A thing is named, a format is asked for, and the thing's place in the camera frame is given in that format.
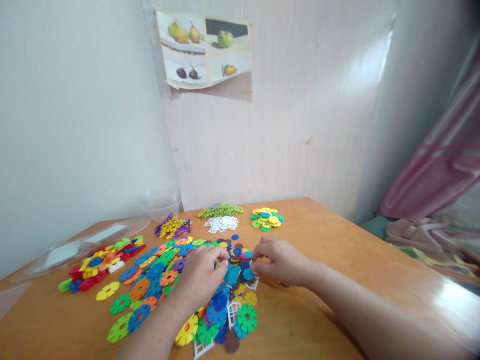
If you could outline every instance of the green apple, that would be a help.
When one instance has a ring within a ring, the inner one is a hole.
[[[224,49],[231,48],[234,44],[234,36],[231,32],[228,31],[220,31],[220,33],[218,33],[217,39],[218,44]]]

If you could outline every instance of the wall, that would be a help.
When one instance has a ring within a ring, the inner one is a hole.
[[[373,218],[446,109],[469,53],[475,53],[479,25],[475,1],[401,1],[368,142],[357,224]]]
[[[0,278],[176,185],[142,4],[0,2]]]
[[[178,92],[157,68],[185,209],[309,196],[352,219],[397,2],[153,3],[253,24],[252,74]]]

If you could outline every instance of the yellow pear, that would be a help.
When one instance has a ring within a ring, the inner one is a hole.
[[[173,34],[173,38],[179,44],[188,44],[189,43],[189,33],[184,28],[178,28]]]
[[[199,44],[200,43],[200,31],[194,26],[194,23],[191,22],[191,28],[190,28],[190,41],[194,44]]]
[[[168,27],[168,33],[170,34],[170,36],[173,38],[174,35],[175,35],[175,32],[179,29],[179,25],[174,22],[173,24],[171,24],[169,27]]]

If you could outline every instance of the right hand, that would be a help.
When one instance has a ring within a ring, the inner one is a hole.
[[[270,259],[270,263],[257,261],[263,257]],[[251,260],[252,271],[293,286],[306,286],[315,267],[312,260],[276,237],[262,237]]]

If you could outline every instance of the plastic lid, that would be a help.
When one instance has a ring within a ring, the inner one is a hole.
[[[120,221],[93,235],[51,247],[45,254],[32,262],[24,272],[15,275],[10,281],[19,283],[50,274],[66,266],[72,260],[86,255],[90,248],[98,248],[106,242],[117,241],[121,238],[130,238],[143,231],[151,222],[152,219],[149,217]]]

